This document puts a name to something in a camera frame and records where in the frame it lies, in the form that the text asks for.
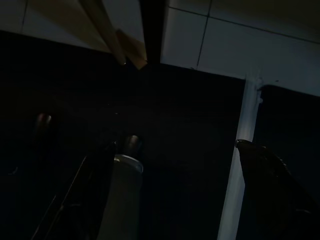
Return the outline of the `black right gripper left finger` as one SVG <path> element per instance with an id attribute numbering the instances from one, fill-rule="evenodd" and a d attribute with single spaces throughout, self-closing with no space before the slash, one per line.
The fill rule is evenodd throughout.
<path id="1" fill-rule="evenodd" d="M 47 208 L 33 240 L 95 240 L 108 200 L 116 154 L 110 142 L 84 157 Z"/>

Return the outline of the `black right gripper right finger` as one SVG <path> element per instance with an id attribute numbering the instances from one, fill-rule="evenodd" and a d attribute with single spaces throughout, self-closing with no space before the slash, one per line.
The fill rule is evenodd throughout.
<path id="1" fill-rule="evenodd" d="M 320 207 L 283 160 L 248 140 L 236 140 L 235 147 L 263 234 L 270 240 L 318 240 Z"/>

